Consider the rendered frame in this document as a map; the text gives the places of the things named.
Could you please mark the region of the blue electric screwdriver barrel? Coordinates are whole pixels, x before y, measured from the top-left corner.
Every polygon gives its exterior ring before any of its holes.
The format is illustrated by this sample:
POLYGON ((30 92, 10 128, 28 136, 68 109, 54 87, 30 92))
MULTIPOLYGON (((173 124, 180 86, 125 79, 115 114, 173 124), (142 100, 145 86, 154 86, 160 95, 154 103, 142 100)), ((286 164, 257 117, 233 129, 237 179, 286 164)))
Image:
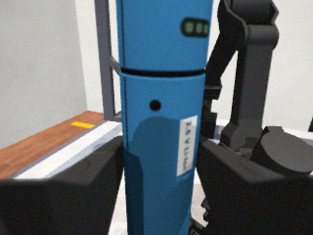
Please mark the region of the blue electric screwdriver barrel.
POLYGON ((213 0, 115 0, 127 235, 189 235, 213 0))

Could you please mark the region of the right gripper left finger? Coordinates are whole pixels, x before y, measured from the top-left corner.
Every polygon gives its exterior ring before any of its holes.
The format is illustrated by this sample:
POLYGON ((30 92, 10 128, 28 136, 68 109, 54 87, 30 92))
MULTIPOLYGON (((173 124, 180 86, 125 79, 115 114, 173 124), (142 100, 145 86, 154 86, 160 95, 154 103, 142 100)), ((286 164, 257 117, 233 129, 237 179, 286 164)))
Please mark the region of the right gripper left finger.
POLYGON ((122 135, 49 178, 0 179, 0 235, 109 235, 122 135))

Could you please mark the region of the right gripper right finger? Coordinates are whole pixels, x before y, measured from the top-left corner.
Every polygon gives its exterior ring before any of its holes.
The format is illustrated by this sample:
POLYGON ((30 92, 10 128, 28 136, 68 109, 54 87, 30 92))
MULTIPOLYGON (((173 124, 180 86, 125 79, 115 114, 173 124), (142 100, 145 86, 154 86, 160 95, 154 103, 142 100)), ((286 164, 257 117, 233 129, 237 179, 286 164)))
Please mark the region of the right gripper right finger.
POLYGON ((201 135, 196 170, 219 235, 305 235, 313 174, 285 177, 201 135))

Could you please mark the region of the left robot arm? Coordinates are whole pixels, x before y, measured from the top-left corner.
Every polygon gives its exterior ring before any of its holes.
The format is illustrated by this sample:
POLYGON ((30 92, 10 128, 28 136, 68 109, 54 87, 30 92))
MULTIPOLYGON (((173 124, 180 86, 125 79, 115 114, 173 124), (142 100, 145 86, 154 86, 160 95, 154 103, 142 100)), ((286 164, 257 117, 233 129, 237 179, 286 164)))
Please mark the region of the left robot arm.
POLYGON ((220 77, 238 51, 231 117, 218 145, 285 177, 309 175, 313 147, 281 126, 262 128, 272 54, 280 34, 278 15, 273 0, 219 1, 219 35, 204 69, 201 118, 211 119, 212 100, 219 99, 222 89, 220 77))

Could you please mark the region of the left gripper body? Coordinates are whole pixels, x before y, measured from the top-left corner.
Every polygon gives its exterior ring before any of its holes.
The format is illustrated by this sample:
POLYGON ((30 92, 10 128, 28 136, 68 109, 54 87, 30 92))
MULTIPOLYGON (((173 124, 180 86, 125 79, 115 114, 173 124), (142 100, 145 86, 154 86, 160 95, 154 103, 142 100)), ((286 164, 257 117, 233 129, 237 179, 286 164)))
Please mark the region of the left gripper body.
POLYGON ((207 220, 207 226, 204 227, 190 215, 189 235, 219 235, 214 220, 207 220))

